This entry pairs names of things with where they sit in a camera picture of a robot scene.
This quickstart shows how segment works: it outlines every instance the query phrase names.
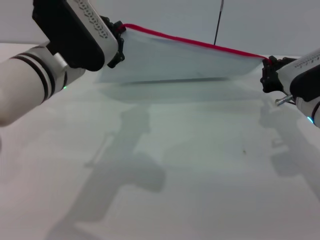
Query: black cable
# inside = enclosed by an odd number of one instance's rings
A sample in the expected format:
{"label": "black cable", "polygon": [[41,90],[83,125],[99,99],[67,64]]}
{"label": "black cable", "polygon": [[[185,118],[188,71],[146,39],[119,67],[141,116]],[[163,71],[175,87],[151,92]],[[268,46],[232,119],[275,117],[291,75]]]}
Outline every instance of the black cable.
{"label": "black cable", "polygon": [[217,24],[216,30],[215,30],[215,38],[214,38],[214,44],[213,44],[213,45],[216,45],[216,42],[217,42],[218,31],[219,31],[219,26],[220,26],[220,20],[221,20],[222,11],[223,11],[223,9],[224,9],[224,4],[225,4],[225,0],[221,0],[219,20],[218,20],[218,24]]}

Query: cable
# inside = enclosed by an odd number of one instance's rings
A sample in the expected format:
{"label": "cable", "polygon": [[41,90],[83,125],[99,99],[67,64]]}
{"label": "cable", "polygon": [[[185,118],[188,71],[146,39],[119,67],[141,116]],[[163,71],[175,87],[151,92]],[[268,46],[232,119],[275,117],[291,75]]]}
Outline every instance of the cable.
{"label": "cable", "polygon": [[132,29],[132,30],[135,30],[135,31],[138,31],[141,33],[157,36],[157,37],[164,38],[164,39],[170,39],[170,40],[185,43],[185,44],[191,44],[191,45],[195,45],[195,46],[199,46],[199,47],[203,47],[203,48],[207,48],[207,49],[213,49],[213,50],[217,50],[217,51],[221,51],[221,52],[225,52],[225,53],[230,53],[230,54],[235,54],[235,55],[239,55],[239,56],[243,56],[243,57],[267,59],[269,61],[269,59],[265,56],[261,56],[261,55],[257,55],[257,54],[253,54],[253,53],[249,53],[249,52],[245,52],[245,51],[240,51],[240,50],[236,50],[236,49],[232,49],[232,48],[228,48],[228,47],[217,46],[217,45],[205,43],[202,41],[191,40],[191,39],[187,39],[187,38],[183,38],[183,37],[179,37],[179,36],[172,36],[172,35],[168,35],[168,34],[165,34],[162,32],[147,29],[142,26],[138,26],[138,25],[131,24],[131,23],[125,23],[119,27],[119,29],[121,29],[121,28],[128,28],[128,29]]}
{"label": "cable", "polygon": [[214,44],[213,44],[213,45],[216,45],[216,43],[217,43],[219,26],[220,26],[220,20],[221,20],[221,16],[222,16],[222,11],[224,10],[224,5],[225,5],[225,0],[221,0],[219,19],[218,19],[218,24],[216,25],[215,38],[214,38]]}

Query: white wall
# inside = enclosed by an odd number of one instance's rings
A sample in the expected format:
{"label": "white wall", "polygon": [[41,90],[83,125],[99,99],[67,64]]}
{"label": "white wall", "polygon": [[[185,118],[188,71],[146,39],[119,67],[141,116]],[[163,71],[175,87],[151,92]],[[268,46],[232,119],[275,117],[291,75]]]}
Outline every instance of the white wall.
{"label": "white wall", "polygon": [[[112,21],[213,43],[220,0],[92,0]],[[41,43],[32,0],[0,2],[0,42]],[[303,55],[320,47],[319,0],[225,0],[218,45],[260,54]]]}

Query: black stripe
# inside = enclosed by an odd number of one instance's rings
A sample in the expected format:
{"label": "black stripe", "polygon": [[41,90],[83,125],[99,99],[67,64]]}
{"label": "black stripe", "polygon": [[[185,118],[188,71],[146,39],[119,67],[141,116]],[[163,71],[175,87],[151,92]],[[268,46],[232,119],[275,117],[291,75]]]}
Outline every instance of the black stripe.
{"label": "black stripe", "polygon": [[44,76],[44,74],[42,73],[42,71],[38,68],[38,66],[36,64],[34,64],[31,60],[23,57],[23,56],[14,56],[12,57],[12,59],[19,59],[21,61],[24,61],[26,64],[30,65],[30,67],[33,68],[33,70],[38,74],[38,76],[41,79],[42,85],[43,85],[43,90],[44,90],[44,99],[42,102],[44,102],[45,100],[47,100],[48,98],[48,84],[46,81],[46,78]]}
{"label": "black stripe", "polygon": [[63,87],[62,87],[62,89],[64,89],[65,88],[65,86],[67,86],[67,82],[68,82],[68,73],[67,72],[65,72],[65,74],[64,74],[64,81],[63,81]]}
{"label": "black stripe", "polygon": [[53,96],[53,94],[55,94],[55,91],[56,91],[56,81],[55,81],[54,75],[50,71],[49,67],[39,57],[37,57],[37,56],[35,56],[35,55],[31,54],[31,53],[24,52],[24,53],[21,53],[19,55],[25,55],[25,56],[28,56],[28,57],[36,60],[41,65],[41,67],[43,67],[43,69],[46,71],[46,73],[48,74],[50,83],[51,83],[51,95],[49,97],[49,98],[51,98]]}
{"label": "black stripe", "polygon": [[40,45],[38,45],[38,46],[34,46],[33,48],[31,48],[31,49],[44,49],[45,47],[44,46],[40,46]]}
{"label": "black stripe", "polygon": [[318,111],[319,107],[320,107],[320,101],[315,105],[315,107],[314,107],[314,109],[312,111],[312,114],[311,114],[311,119],[312,119],[314,125],[316,125],[315,116],[316,116],[316,112]]}

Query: white cylinder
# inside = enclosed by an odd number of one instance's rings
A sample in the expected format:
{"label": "white cylinder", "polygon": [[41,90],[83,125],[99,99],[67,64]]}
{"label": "white cylinder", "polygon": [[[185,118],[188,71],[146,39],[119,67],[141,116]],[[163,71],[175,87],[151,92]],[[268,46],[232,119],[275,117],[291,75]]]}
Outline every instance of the white cylinder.
{"label": "white cylinder", "polygon": [[304,101],[301,97],[295,100],[296,107],[307,117],[312,117],[312,113],[317,103],[320,102],[320,97],[317,97],[309,102]]}
{"label": "white cylinder", "polygon": [[13,123],[44,98],[44,85],[29,64],[19,59],[0,63],[0,126]]}

